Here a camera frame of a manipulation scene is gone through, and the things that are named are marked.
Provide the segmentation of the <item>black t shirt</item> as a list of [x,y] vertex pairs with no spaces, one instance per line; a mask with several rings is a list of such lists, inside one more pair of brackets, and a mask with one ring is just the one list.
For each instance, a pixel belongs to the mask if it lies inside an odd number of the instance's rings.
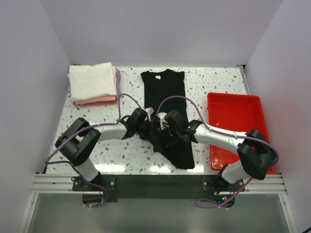
[[154,110],[150,129],[153,151],[163,155],[177,169],[193,169],[191,142],[183,133],[188,124],[185,73],[166,69],[145,71],[140,75],[144,82],[144,107]]

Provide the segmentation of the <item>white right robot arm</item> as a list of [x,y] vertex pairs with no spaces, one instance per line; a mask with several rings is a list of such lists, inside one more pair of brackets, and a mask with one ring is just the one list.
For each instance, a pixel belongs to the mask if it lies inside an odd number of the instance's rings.
[[200,120],[188,122],[176,110],[159,113],[151,120],[151,135],[160,149],[172,148],[179,142],[209,144],[238,155],[238,161],[224,166],[216,184],[227,191],[245,178],[264,180],[277,155],[257,130],[233,132],[211,127]]

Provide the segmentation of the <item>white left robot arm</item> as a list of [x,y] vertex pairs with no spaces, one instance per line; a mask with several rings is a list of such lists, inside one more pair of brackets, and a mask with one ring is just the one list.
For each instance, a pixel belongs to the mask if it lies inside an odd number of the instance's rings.
[[84,186],[96,190],[103,184],[100,172],[90,160],[90,154],[99,141],[123,140],[134,135],[149,139],[148,126],[153,108],[137,108],[117,123],[91,124],[80,117],[58,138],[56,149],[65,156],[84,177]]

